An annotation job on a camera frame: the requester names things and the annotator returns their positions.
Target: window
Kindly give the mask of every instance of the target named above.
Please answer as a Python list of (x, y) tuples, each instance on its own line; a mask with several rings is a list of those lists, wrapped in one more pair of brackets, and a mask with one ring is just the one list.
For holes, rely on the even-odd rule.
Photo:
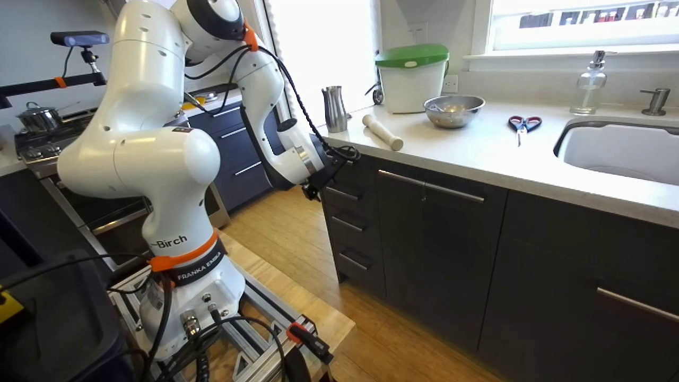
[[(260, 0), (258, 16), (265, 16), (265, 40), (290, 70), (316, 126), (323, 124), (323, 88), (341, 85), (347, 110), (370, 105), (365, 91), (376, 84), (378, 0)], [(289, 105), (304, 122), (290, 89)]]
[(679, 0), (494, 0), (484, 53), (676, 52)]

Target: drawer handle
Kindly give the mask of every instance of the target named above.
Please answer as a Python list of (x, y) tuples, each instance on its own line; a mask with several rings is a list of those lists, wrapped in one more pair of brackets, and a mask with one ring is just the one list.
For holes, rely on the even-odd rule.
[(243, 176), (243, 174), (252, 173), (252, 171), (258, 169), (258, 166), (260, 166), (260, 161), (255, 161), (255, 163), (250, 163), (247, 169), (238, 171), (238, 173), (234, 174), (234, 178)]
[(340, 225), (343, 225), (343, 228), (347, 228), (347, 229), (354, 229), (354, 231), (365, 231), (361, 225), (354, 225), (354, 223), (349, 223), (349, 221), (343, 221), (343, 219), (340, 219), (340, 216), (332, 216), (332, 221), (334, 223), (340, 223)]
[(218, 140), (228, 140), (230, 137), (238, 137), (238, 135), (243, 135), (246, 127), (240, 127), (240, 130), (234, 130), (234, 133), (226, 133), (226, 135), (221, 135)]
[(672, 320), (672, 323), (679, 323), (679, 317), (672, 315), (672, 312), (665, 312), (665, 310), (659, 310), (659, 308), (655, 308), (655, 307), (643, 303), (643, 301), (639, 301), (639, 300), (633, 300), (633, 298), (613, 293), (613, 292), (608, 292), (608, 289), (604, 289), (604, 288), (595, 288), (595, 293), (602, 296), (602, 298), (616, 300), (616, 301), (619, 301), (619, 303), (639, 308), (639, 310), (643, 310), (643, 312), (648, 312), (648, 315), (668, 319), (668, 320)]
[(362, 272), (368, 269), (368, 266), (358, 264), (357, 260), (347, 257), (345, 254), (340, 254), (340, 257), (341, 257), (345, 264), (349, 264), (349, 266), (354, 266), (354, 268), (358, 268), (358, 269), (362, 269)]
[(341, 196), (345, 201), (351, 201), (351, 202), (358, 202), (361, 196), (354, 196), (354, 193), (347, 193), (347, 191), (341, 191), (341, 190), (334, 190), (334, 187), (324, 187), (326, 191), (334, 193), (334, 196)]
[(461, 201), (470, 201), (474, 204), (484, 204), (486, 202), (484, 197), (473, 196), (473, 193), (465, 193), (465, 191), (449, 190), (449, 187), (438, 187), (438, 186), (424, 182), (424, 180), (409, 178), (409, 176), (401, 176), (401, 174), (395, 174), (395, 173), (389, 173), (389, 171), (380, 171), (380, 176), (395, 178), (395, 180), (409, 182), (409, 186), (424, 187), (424, 190), (433, 190), (433, 191), (438, 191), (438, 193), (446, 193), (446, 196), (454, 196), (454, 197), (461, 197)]

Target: scissors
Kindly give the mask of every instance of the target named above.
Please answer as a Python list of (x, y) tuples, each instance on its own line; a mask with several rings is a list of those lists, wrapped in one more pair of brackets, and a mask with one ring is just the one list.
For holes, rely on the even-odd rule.
[(521, 137), (526, 137), (529, 133), (536, 130), (542, 124), (541, 117), (519, 117), (519, 115), (512, 115), (507, 126), (516, 133), (516, 140), (518, 147), (521, 147)]

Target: metal bowl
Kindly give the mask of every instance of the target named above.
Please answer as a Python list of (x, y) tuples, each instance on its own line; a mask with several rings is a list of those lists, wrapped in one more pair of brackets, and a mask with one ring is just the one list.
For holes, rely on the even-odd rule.
[(424, 112), (433, 126), (459, 130), (465, 127), (484, 105), (484, 98), (449, 94), (427, 100)]

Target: wooden floor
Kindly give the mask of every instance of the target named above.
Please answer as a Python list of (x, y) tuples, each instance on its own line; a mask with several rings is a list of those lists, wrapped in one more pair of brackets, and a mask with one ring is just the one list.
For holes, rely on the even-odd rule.
[(332, 362), (340, 382), (499, 381), (349, 282), (338, 285), (323, 209), (299, 190), (270, 193), (234, 213), (224, 231), (357, 323)]

